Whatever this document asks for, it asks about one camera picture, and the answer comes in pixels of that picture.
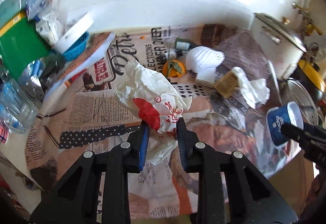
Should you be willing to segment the blue yogurt cup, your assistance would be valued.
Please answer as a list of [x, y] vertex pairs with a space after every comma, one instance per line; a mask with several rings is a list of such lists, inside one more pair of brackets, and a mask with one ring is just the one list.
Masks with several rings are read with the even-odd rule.
[[285, 106], [271, 108], [266, 113], [266, 125], [272, 142], [278, 148], [282, 148], [290, 140], [281, 133], [284, 123], [292, 124], [303, 129], [301, 111], [296, 102], [288, 102]]

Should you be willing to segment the white red plastic bag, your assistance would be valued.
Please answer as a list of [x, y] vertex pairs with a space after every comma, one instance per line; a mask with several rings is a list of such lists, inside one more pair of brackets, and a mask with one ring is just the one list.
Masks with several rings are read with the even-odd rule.
[[125, 71], [127, 78], [114, 89], [114, 97], [148, 124], [155, 144], [149, 147], [147, 161], [157, 165], [177, 147], [176, 125], [190, 109], [192, 96], [183, 98], [163, 74], [137, 60], [128, 61]]

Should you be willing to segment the brown cardboard piece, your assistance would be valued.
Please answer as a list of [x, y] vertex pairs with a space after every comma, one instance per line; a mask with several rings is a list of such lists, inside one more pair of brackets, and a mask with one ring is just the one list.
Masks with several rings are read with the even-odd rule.
[[228, 99], [238, 87], [238, 77], [232, 71], [228, 71], [213, 87], [221, 96]]

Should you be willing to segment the white tissue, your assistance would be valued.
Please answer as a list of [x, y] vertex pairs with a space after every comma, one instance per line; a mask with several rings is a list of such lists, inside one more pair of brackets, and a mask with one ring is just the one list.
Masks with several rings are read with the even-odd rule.
[[240, 67], [233, 67], [231, 72], [237, 77], [238, 89], [252, 109], [255, 109], [257, 104], [267, 103], [270, 98], [270, 89], [265, 79], [249, 80], [245, 71]]

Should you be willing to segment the white foam fruit net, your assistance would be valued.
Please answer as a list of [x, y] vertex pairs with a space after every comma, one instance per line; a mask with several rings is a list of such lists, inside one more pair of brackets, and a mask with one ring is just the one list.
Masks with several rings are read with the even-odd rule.
[[222, 64], [225, 55], [209, 47], [198, 46], [186, 56], [186, 69], [198, 73], [204, 69], [216, 68]]

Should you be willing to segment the metal steamer pot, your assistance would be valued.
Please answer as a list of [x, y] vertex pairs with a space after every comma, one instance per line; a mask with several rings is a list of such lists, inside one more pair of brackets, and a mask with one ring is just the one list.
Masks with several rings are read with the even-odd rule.
[[311, 125], [319, 124], [317, 107], [306, 88], [297, 80], [286, 81], [286, 94], [290, 101], [294, 101], [300, 108], [304, 120]]

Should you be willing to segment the orange mandarin with leaf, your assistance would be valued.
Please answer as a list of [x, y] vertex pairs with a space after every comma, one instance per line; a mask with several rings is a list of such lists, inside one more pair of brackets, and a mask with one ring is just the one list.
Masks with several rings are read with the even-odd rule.
[[162, 68], [162, 74], [166, 78], [178, 78], [186, 73], [186, 67], [178, 60], [169, 60]]

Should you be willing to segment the black bottle white label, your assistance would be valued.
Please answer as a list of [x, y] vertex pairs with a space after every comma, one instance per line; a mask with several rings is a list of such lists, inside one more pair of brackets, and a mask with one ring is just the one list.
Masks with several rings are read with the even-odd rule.
[[170, 49], [169, 51], [167, 51], [162, 55], [163, 60], [173, 60], [182, 56], [183, 56], [183, 51], [177, 49]]

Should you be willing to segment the white rice cooker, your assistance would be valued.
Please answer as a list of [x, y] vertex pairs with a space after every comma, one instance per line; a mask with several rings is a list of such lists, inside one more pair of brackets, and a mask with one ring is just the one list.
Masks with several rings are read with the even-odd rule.
[[250, 32], [260, 45], [265, 57], [272, 62], [276, 77], [288, 79], [306, 52], [298, 35], [290, 28], [286, 17], [277, 20], [265, 13], [254, 13]]

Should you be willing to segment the green dropper bottle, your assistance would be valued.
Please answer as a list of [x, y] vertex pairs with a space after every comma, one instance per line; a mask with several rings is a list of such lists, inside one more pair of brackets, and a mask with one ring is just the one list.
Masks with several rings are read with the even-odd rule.
[[175, 49], [182, 50], [182, 51], [189, 51], [198, 45], [192, 42], [189, 39], [184, 38], [176, 38], [175, 39]]

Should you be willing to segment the blue plastic basket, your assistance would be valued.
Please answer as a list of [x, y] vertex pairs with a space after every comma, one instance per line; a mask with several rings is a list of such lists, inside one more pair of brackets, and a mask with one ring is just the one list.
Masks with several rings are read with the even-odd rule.
[[71, 62], [78, 58], [85, 50], [89, 33], [85, 32], [64, 54], [66, 62]]

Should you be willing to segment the white round lid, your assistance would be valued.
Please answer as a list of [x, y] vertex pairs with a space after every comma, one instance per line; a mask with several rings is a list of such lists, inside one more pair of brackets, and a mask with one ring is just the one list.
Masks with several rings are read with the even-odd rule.
[[64, 54], [93, 24], [93, 15], [88, 12], [80, 18], [52, 47], [52, 50]]

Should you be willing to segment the green box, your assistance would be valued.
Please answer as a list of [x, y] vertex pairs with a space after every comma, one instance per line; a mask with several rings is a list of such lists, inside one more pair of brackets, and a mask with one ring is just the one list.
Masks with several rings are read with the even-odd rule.
[[35, 21], [28, 21], [25, 11], [18, 12], [1, 28], [1, 60], [15, 80], [29, 63], [50, 51], [50, 45], [36, 32]]

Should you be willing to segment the clear plastic bag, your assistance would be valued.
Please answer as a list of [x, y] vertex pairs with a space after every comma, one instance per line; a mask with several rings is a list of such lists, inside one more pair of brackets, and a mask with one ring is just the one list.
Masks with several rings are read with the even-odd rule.
[[65, 32], [65, 24], [52, 0], [27, 0], [28, 21], [35, 21], [36, 32], [47, 44], [53, 47]]

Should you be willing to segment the teal tissue box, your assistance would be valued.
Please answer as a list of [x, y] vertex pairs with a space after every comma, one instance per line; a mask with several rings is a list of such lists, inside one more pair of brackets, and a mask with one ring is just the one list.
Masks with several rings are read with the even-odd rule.
[[0, 5], [0, 28], [18, 12], [26, 9], [27, 0], [4, 0]]

